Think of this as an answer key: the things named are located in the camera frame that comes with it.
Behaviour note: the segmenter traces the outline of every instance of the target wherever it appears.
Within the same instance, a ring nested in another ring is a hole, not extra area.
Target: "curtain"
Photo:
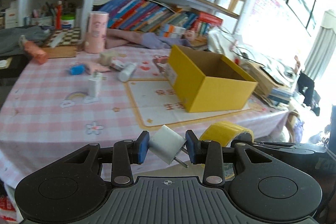
[[[336,15],[332,10],[325,12],[320,30],[308,55],[304,73],[314,81],[325,72],[336,47]]]

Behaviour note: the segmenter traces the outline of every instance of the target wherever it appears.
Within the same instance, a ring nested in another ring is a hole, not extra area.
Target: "pink cylinder canister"
[[[84,50],[100,53],[105,49],[106,28],[109,20],[107,12],[92,11],[85,37]]]

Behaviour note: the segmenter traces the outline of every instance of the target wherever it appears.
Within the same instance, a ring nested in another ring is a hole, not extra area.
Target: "yellow box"
[[[222,54],[173,46],[166,75],[188,112],[242,109],[258,82]]]

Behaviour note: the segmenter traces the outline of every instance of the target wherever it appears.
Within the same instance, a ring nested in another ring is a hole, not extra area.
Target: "green lid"
[[[65,14],[61,15],[62,20],[72,20],[75,19],[76,15],[75,14]]]

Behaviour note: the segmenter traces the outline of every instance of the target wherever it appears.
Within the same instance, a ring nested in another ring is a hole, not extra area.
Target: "chessboard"
[[[61,40],[61,42],[57,45],[58,46],[70,46],[70,45],[77,45],[78,40],[81,36],[81,29],[80,28],[72,28],[72,29],[63,29],[63,30],[56,30],[53,34],[49,37],[47,43],[44,47],[50,47],[51,43],[54,41],[56,36],[58,36],[61,32],[65,32],[65,36]]]

